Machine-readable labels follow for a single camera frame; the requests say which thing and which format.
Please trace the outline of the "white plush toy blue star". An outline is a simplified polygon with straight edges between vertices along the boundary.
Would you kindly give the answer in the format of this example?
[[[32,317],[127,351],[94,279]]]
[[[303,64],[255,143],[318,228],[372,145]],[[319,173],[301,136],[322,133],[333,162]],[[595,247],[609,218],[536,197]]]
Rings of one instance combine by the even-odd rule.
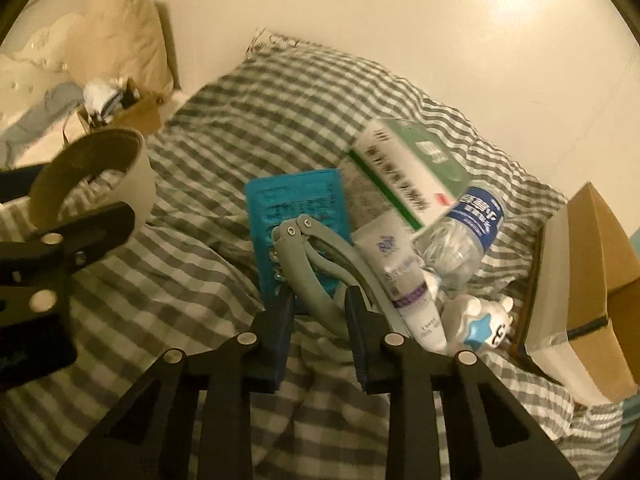
[[[447,353],[470,350],[476,354],[497,349],[513,322],[514,301],[509,296],[487,300],[459,295],[442,309]]]

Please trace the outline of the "white tape roll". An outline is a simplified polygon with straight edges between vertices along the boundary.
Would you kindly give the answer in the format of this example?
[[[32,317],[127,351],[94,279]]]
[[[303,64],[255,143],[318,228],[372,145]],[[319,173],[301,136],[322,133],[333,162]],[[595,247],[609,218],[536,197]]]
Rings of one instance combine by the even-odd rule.
[[[73,189],[105,171],[118,171],[122,177],[93,207],[126,204],[134,212],[134,230],[139,231],[149,219],[156,189],[145,137],[130,128],[86,134],[44,165],[28,193],[32,225],[38,230],[51,229]]]

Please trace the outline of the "grey hand grip tool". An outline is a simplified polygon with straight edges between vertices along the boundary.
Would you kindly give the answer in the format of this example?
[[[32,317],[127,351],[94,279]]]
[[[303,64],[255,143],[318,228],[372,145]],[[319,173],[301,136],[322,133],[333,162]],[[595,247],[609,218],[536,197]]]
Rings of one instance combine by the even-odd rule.
[[[319,273],[346,286],[356,286],[367,296],[375,313],[382,314],[390,329],[408,337],[409,331],[394,312],[390,298],[362,255],[337,232],[308,214],[282,221],[271,231],[277,264],[285,281],[309,314],[326,330],[346,338],[345,309],[324,289]]]

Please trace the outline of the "green white medicine box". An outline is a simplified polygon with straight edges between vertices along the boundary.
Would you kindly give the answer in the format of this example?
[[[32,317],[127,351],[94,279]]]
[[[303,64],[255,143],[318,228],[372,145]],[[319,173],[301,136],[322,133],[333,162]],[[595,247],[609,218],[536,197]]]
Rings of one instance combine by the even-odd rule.
[[[436,133],[407,119],[369,122],[338,170],[355,230],[391,211],[411,234],[421,233],[454,206],[471,182]]]

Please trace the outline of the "grey white checkered bedsheet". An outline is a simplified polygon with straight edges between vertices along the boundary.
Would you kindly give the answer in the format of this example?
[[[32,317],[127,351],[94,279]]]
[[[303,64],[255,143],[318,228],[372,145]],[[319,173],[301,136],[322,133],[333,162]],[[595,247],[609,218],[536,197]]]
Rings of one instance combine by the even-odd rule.
[[[262,310],[245,205],[248,181],[336,167],[372,118],[420,122],[465,170],[490,183],[506,224],[472,294],[521,304],[534,236],[566,203],[455,108],[380,64],[300,40],[252,44],[245,61],[198,90],[148,141],[156,173],[149,222],[74,276],[73,366],[1,396],[6,426],[43,479],[163,353],[216,348]],[[501,354],[487,366],[544,428],[581,479],[597,479],[620,442],[623,410],[578,408],[562,387]],[[253,396],[256,479],[384,479],[387,396],[367,396],[344,341],[296,320],[274,396]]]

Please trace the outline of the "white cream tube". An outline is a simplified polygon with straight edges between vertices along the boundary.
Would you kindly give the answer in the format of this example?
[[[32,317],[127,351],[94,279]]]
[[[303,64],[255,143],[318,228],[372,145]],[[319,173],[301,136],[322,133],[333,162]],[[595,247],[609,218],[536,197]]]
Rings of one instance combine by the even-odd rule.
[[[384,212],[360,228],[354,242],[409,334],[423,349],[444,354],[447,339],[442,320],[399,214]]]

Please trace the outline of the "small cluttered cardboard box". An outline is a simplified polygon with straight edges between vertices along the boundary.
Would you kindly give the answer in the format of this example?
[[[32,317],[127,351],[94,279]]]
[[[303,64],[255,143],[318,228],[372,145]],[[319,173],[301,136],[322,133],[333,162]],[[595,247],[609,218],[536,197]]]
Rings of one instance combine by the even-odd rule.
[[[130,128],[144,136],[160,130],[164,98],[139,88],[131,78],[93,79],[82,92],[76,116],[85,133],[108,128]]]

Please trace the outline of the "clear plastic water bottle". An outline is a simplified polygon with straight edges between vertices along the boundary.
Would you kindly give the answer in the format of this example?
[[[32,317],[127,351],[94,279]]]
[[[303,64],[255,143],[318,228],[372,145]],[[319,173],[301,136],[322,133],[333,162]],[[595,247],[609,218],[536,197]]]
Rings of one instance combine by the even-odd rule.
[[[452,290],[473,275],[506,221],[506,205],[487,183],[472,181],[457,203],[413,241],[425,270]]]

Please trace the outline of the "white tufted headboard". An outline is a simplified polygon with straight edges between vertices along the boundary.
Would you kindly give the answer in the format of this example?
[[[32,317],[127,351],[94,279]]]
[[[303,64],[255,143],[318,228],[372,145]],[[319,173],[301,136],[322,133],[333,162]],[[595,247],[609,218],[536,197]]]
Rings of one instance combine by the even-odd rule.
[[[65,62],[66,39],[82,16],[69,13],[41,27],[21,50],[1,53],[1,129],[6,130],[44,94],[70,80]]]

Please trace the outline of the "brown cardboard box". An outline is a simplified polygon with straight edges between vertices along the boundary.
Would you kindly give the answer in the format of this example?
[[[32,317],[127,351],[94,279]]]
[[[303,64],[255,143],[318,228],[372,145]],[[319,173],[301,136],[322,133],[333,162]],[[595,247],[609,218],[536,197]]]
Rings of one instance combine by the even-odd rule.
[[[639,391],[639,258],[592,183],[536,235],[509,352],[585,406]]]

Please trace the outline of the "beige pillow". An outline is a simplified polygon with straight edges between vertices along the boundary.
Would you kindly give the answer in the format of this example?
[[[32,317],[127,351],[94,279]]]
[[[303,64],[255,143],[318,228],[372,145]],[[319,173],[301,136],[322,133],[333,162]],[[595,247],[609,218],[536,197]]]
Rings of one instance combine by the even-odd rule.
[[[174,77],[168,64],[160,14],[153,0],[96,0],[68,30],[64,62],[81,86],[95,79],[130,79],[168,96]]]

